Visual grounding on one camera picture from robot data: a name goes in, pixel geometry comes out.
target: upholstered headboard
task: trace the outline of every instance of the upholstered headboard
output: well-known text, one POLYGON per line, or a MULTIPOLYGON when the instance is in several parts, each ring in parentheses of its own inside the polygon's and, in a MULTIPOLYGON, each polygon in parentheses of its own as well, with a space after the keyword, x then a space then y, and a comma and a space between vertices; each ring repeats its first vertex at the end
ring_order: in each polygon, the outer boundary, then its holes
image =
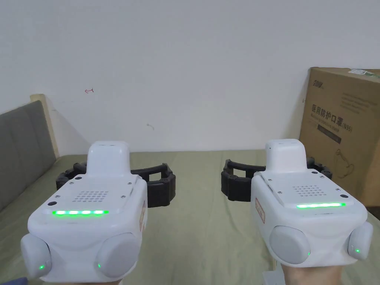
POLYGON ((0 114, 0 210, 55 162, 43 103, 0 114))

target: green led light strip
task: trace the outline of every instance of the green led light strip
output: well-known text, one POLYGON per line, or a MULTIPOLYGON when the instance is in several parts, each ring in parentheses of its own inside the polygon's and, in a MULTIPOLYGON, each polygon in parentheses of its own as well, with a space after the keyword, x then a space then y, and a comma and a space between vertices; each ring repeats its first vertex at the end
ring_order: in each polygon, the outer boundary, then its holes
POLYGON ((303 204, 297 205, 297 208, 305 209, 305 208, 326 208, 326 207, 342 207, 345 206, 345 203, 321 203, 321 204, 303 204))
POLYGON ((84 211, 54 211, 53 215, 90 215, 90 214, 95 214, 95 215, 101 215, 101 214, 108 214, 109 211, 103 211, 103 210, 95 210, 95 211, 89 211, 89 210, 84 210, 84 211))

